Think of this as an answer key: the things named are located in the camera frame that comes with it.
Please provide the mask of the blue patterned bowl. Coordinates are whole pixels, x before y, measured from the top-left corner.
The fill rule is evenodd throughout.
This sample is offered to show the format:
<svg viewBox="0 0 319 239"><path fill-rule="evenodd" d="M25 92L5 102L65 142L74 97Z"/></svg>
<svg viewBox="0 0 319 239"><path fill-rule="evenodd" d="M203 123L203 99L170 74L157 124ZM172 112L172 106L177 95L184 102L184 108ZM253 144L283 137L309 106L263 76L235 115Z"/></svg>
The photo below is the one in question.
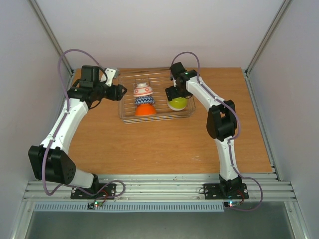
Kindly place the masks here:
<svg viewBox="0 0 319 239"><path fill-rule="evenodd" d="M152 96L142 96L142 97L136 97L135 98L135 105L139 106L142 104L151 104L154 105L155 101Z"/></svg>

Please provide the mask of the wire dish rack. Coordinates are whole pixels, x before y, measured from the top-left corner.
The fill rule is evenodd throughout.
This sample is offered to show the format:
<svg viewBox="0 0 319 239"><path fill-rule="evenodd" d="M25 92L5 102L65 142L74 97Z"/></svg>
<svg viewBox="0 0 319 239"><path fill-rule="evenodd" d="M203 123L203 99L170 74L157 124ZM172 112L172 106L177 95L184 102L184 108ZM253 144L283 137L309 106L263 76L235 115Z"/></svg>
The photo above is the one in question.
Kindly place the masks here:
<svg viewBox="0 0 319 239"><path fill-rule="evenodd" d="M124 123L186 118L191 116L196 109L194 98L187 99L187 105L181 111L174 111L169 108L165 89L172 86L173 82L170 80L170 70L167 67L122 70L118 75L118 83L127 88L127 92L119 102L119 117ZM133 90L138 83L147 83L152 87L155 115L135 115L136 105Z"/></svg>

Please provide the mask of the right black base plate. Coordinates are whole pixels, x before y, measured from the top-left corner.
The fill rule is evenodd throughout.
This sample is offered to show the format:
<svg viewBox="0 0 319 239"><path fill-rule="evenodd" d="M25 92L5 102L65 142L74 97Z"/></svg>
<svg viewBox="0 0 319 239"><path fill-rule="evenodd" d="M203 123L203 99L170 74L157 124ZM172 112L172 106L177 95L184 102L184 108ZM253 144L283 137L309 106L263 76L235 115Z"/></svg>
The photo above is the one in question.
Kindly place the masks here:
<svg viewBox="0 0 319 239"><path fill-rule="evenodd" d="M226 189L217 183L207 183L204 184L204 197L206 200L239 200L249 199L249 194L244 183L235 189Z"/></svg>

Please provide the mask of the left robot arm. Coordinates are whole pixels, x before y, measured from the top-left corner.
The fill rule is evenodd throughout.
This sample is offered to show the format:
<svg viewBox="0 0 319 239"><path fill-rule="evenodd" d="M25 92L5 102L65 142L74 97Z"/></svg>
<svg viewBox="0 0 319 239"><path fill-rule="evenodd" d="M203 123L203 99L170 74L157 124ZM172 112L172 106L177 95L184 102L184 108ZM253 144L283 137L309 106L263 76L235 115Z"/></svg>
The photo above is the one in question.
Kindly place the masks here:
<svg viewBox="0 0 319 239"><path fill-rule="evenodd" d="M120 101L127 89L113 84L118 69L82 66L81 76L66 92L63 109L48 136L39 146L31 146L28 157L36 179L42 181L45 194L51 196L47 183L73 188L74 198L97 198L104 190L98 176L77 168L68 156L69 147L79 123L102 99Z"/></svg>

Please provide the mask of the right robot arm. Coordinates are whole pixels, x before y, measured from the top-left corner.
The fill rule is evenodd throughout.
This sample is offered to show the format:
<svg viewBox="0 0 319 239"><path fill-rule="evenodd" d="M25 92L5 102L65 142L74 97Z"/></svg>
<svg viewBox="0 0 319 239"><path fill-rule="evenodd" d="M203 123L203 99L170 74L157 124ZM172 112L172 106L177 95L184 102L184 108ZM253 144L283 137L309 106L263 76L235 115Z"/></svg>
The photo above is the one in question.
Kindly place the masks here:
<svg viewBox="0 0 319 239"><path fill-rule="evenodd" d="M171 65L173 86L166 88L167 104L170 109L183 109L179 101L196 97L207 110L206 129L215 140L220 162L219 192L222 198L230 198L242 185L234 150L234 136L237 128L235 104L216 95L195 70L186 70L182 63Z"/></svg>

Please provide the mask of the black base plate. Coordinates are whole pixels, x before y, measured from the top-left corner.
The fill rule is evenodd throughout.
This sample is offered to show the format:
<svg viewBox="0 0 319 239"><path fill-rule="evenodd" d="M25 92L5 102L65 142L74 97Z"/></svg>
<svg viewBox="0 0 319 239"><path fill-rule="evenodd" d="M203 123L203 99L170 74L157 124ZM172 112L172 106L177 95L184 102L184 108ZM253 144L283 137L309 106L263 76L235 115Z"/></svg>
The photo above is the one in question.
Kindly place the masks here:
<svg viewBox="0 0 319 239"><path fill-rule="evenodd" d="M72 200L93 200L99 198L112 198L115 196L117 185L115 183L93 184L91 188L76 188L71 192L70 198Z"/></svg>
<svg viewBox="0 0 319 239"><path fill-rule="evenodd" d="M204 184L204 197L206 200L239 200L249 199L249 194L244 183L235 189L226 189L217 183L207 183Z"/></svg>

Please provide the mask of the right controller board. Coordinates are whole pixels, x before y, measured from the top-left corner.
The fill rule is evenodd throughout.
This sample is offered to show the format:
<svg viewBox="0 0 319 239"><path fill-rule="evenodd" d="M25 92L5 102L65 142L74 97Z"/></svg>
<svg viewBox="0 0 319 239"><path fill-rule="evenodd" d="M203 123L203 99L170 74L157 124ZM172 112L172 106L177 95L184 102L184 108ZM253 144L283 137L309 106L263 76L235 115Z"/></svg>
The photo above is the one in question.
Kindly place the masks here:
<svg viewBox="0 0 319 239"><path fill-rule="evenodd" d="M233 207L237 207L237 206L240 206L241 205L241 202L239 201L227 201L227 202L224 202L224 206L227 207L227 208L233 208Z"/></svg>

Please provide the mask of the left controller board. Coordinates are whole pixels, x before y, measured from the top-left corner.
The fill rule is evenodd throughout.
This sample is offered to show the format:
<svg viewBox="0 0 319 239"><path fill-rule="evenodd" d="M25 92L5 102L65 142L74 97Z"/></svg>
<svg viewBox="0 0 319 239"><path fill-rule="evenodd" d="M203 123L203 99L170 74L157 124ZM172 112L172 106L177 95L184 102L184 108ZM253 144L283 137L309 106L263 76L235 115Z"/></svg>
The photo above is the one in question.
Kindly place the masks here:
<svg viewBox="0 0 319 239"><path fill-rule="evenodd" d="M88 210L94 210L96 208L102 207L103 204L104 204L103 202L88 203L87 204L87 209Z"/></svg>

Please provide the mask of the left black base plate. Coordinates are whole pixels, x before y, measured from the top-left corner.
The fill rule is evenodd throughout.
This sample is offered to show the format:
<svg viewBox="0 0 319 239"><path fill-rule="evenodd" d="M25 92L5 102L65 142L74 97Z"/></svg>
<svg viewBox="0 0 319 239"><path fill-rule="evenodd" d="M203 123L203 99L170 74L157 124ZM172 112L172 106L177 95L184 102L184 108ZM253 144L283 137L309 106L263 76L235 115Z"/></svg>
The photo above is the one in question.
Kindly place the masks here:
<svg viewBox="0 0 319 239"><path fill-rule="evenodd" d="M70 198L72 200L93 200L99 198L112 198L115 196L117 185L115 183L93 184L91 188L76 188L71 192Z"/></svg>

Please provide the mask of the controller board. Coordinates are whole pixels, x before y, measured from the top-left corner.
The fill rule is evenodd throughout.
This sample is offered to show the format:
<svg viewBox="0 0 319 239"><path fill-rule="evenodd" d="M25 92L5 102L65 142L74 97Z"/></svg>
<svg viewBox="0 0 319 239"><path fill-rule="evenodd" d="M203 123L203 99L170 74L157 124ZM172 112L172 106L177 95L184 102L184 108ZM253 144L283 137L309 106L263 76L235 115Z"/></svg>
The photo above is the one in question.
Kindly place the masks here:
<svg viewBox="0 0 319 239"><path fill-rule="evenodd" d="M88 203L87 204L87 209L88 210L94 210L96 208L102 207L103 204L104 204L103 202Z"/></svg>
<svg viewBox="0 0 319 239"><path fill-rule="evenodd" d="M227 208L233 208L233 207L237 207L237 206L240 206L241 205L241 202L239 201L227 201L227 202L224 202L224 206L227 207Z"/></svg>

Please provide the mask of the yellow bowl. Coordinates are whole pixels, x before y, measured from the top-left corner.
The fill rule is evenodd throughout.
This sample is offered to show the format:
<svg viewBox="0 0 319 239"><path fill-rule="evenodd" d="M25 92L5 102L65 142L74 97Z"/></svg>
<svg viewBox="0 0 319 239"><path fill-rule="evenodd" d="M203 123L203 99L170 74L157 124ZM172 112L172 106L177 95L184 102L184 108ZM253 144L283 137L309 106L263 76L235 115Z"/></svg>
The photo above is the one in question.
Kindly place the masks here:
<svg viewBox="0 0 319 239"><path fill-rule="evenodd" d="M168 107L173 111L182 111L187 106L188 99L179 97L167 102Z"/></svg>

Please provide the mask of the white bowl orange outside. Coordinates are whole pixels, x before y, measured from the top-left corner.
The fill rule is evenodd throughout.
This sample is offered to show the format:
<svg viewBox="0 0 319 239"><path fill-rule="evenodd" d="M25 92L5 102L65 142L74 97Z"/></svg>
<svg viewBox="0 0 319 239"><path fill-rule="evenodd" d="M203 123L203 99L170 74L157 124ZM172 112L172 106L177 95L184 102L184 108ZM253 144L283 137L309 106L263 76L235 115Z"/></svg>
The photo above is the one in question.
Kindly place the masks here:
<svg viewBox="0 0 319 239"><path fill-rule="evenodd" d="M135 110L135 116L151 116L156 113L156 109L152 104L138 105Z"/></svg>

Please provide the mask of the red patterned bowl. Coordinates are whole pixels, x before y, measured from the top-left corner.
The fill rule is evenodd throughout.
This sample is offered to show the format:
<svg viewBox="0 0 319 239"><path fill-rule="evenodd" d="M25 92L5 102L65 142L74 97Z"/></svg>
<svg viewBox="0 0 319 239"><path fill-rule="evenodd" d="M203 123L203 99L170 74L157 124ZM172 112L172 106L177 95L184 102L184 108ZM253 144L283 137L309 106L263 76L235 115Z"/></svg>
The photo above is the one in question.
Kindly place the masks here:
<svg viewBox="0 0 319 239"><path fill-rule="evenodd" d="M147 83L137 83L137 86L135 87L133 91L134 97L144 97L149 96L154 93L151 86L149 86Z"/></svg>

